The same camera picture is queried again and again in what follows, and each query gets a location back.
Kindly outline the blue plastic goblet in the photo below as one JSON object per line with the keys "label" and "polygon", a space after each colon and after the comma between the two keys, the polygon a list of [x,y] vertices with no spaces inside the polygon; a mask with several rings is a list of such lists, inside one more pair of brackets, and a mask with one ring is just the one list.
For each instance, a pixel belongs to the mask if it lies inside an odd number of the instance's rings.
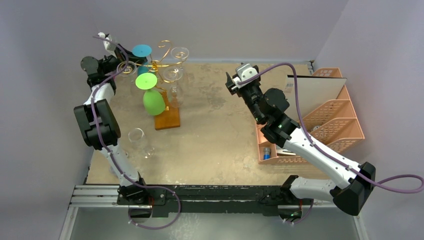
{"label": "blue plastic goblet", "polygon": [[148,56],[152,53],[152,48],[146,44],[138,44],[132,48],[132,54],[137,57],[136,64],[137,67],[137,75],[141,75],[149,72],[149,60]]}

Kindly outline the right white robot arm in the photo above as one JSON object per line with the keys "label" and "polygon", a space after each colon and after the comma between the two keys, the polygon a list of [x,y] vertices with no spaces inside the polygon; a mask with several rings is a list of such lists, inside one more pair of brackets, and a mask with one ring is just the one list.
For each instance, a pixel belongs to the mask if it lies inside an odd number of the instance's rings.
{"label": "right white robot arm", "polygon": [[268,142],[304,158],[330,178],[325,181],[292,176],[280,191],[282,200],[288,204],[298,199],[333,202],[344,213],[357,216],[374,190],[366,179],[375,180],[376,167],[350,160],[312,137],[285,114],[290,104],[284,92],[278,88],[262,92],[260,80],[257,77],[238,86],[239,76],[228,74],[225,86],[231,95],[244,100]]}

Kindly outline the green plastic goblet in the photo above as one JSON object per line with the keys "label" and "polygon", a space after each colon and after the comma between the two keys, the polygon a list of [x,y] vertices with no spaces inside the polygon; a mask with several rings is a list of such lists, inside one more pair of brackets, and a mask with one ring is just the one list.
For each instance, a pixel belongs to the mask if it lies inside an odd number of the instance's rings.
{"label": "green plastic goblet", "polygon": [[140,74],[135,80],[136,87],[144,91],[142,102],[145,110],[151,116],[160,115],[166,109],[161,93],[155,89],[157,83],[156,75],[148,72]]}

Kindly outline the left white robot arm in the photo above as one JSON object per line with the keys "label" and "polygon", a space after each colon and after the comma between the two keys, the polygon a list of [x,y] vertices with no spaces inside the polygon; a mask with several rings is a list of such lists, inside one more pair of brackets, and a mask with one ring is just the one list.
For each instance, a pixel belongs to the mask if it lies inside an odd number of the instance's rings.
{"label": "left white robot arm", "polygon": [[80,66],[87,74],[91,94],[87,101],[73,109],[85,144],[99,151],[119,180],[117,203],[142,205],[149,199],[143,178],[130,163],[120,144],[121,130],[109,105],[116,94],[115,76],[129,66],[130,55],[118,43],[114,54],[96,59],[84,57]]}

